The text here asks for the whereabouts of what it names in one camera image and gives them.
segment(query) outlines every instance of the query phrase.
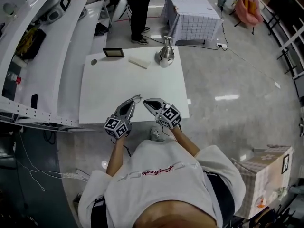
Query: small table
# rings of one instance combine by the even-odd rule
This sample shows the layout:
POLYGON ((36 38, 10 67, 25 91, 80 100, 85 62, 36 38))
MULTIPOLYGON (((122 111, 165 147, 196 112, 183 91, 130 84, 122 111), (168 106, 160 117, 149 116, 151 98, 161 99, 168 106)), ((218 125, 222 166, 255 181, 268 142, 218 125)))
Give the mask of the small table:
POLYGON ((155 121, 143 105, 143 100, 162 98, 176 106, 182 118, 189 118, 188 100, 177 47, 175 59, 167 68, 154 60, 163 47, 144 47, 123 50, 124 58, 108 58, 104 52, 88 55, 82 77, 79 123, 103 124, 125 100, 141 94, 132 122, 155 121), (151 61, 147 69, 130 63, 129 56, 151 61))
POLYGON ((168 36, 178 40, 212 41, 223 20, 207 0, 166 0, 161 16, 169 21, 168 36))

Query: white t-shirt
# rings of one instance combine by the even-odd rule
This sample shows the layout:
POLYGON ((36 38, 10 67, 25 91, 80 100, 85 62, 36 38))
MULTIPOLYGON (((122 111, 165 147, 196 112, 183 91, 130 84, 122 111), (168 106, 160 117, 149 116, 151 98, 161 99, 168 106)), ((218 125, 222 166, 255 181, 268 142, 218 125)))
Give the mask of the white t-shirt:
POLYGON ((214 212, 203 169, 221 176, 238 211, 246 188, 239 171, 217 146, 202 149, 193 157, 172 139, 145 140, 113 177, 92 172, 78 206, 80 223, 91 227, 94 201, 104 195, 109 227, 132 227, 147 207, 165 200, 192 204, 220 226, 221 217, 214 212))

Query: black pants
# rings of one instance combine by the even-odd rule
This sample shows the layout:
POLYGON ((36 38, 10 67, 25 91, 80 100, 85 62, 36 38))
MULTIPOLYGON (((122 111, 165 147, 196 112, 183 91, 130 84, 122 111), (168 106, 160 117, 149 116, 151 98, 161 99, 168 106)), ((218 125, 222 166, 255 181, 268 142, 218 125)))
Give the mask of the black pants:
POLYGON ((141 40, 142 32, 146 26, 149 0, 127 0, 132 11, 131 39, 141 40))

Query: power strip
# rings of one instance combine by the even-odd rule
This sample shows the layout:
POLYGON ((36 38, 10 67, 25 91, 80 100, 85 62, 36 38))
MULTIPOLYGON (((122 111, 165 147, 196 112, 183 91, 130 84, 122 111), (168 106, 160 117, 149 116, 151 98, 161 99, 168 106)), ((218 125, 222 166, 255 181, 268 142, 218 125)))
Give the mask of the power strip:
POLYGON ((223 49, 227 49, 227 45, 223 44, 223 43, 217 43, 217 47, 223 48, 223 49))

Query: shiny floor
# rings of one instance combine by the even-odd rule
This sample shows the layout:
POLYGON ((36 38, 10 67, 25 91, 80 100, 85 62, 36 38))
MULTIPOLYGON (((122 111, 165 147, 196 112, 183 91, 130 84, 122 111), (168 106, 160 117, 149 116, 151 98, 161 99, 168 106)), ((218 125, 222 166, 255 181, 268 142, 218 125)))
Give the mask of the shiny floor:
MULTIPOLYGON (((147 26, 148 36, 159 35, 167 28, 160 16, 165 0, 151 0, 147 26)), ((217 0, 208 0, 213 6, 217 0)), ((179 47, 187 97, 190 99, 190 118, 184 119, 182 129, 200 148, 217 145, 228 157, 239 159, 251 154, 252 148, 266 148, 268 144, 292 145, 296 149, 293 176, 303 156, 299 137, 300 103, 294 82, 283 59, 276 60, 278 44, 268 36, 265 24, 255 28, 239 25, 229 15, 228 0, 223 12, 228 50, 179 47)), ((125 14, 115 22, 108 35, 108 47, 141 47, 130 42, 130 26, 125 14)), ((224 42, 220 29, 218 38, 205 46, 215 48, 224 42)), ((160 44, 150 41, 149 46, 160 44)), ((126 145, 131 152, 148 137, 154 123, 135 123, 126 145)), ((59 133, 58 156, 61 171, 75 168, 90 173, 108 161, 113 144, 105 132, 59 133)), ((79 180, 63 180, 68 201, 85 186, 79 180)))

